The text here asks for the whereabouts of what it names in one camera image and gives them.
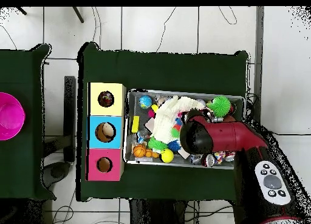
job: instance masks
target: green table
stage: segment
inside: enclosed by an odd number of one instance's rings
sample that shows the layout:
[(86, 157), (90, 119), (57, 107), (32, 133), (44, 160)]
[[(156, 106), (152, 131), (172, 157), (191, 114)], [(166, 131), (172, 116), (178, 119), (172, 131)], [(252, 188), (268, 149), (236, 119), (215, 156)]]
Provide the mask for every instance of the green table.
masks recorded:
[(87, 83), (122, 83), (127, 89), (215, 93), (245, 97), (245, 51), (235, 55), (100, 51), (85, 43), (78, 55), (77, 194), (88, 197), (235, 200), (232, 170), (126, 164), (119, 182), (85, 180)]
[(16, 97), (26, 120), (20, 133), (0, 141), (0, 197), (53, 199), (41, 184), (43, 163), (43, 100), (41, 65), (50, 47), (0, 51), (0, 92)]

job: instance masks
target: blue box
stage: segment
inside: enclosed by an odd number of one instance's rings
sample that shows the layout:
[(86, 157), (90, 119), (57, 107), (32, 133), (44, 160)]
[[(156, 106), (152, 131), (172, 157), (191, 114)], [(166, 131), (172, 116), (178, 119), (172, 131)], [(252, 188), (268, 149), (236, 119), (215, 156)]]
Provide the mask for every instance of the blue box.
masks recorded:
[[(123, 129), (123, 117), (90, 116), (90, 147), (89, 148), (121, 148)], [(110, 142), (102, 142), (97, 139), (95, 131), (99, 124), (110, 123), (115, 129), (115, 137)]]

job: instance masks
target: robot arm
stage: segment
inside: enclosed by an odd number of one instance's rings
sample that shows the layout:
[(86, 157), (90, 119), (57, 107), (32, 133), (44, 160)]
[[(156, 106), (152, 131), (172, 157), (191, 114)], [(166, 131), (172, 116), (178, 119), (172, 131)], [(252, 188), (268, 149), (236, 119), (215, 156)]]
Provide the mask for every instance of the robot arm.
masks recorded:
[(236, 224), (300, 223), (295, 199), (265, 140), (246, 124), (208, 123), (200, 112), (190, 112), (180, 130), (180, 143), (190, 154), (237, 151)]

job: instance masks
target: pink bowl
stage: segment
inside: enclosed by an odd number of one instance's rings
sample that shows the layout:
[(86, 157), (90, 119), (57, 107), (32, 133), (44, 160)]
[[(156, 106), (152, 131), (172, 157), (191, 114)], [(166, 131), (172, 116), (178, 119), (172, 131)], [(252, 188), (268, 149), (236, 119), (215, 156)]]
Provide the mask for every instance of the pink bowl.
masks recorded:
[(0, 92), (0, 141), (13, 138), (25, 122), (25, 112), (19, 101)]

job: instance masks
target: shape sorter box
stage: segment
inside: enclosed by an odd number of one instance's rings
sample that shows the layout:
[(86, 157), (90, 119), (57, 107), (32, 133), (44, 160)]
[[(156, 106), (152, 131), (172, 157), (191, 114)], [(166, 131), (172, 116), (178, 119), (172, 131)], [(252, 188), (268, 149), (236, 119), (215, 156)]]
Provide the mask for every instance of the shape sorter box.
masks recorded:
[[(126, 88), (116, 83), (88, 83), (89, 147), (86, 166), (89, 181), (119, 181), (124, 169), (122, 157)], [(111, 167), (99, 166), (104, 158)]]

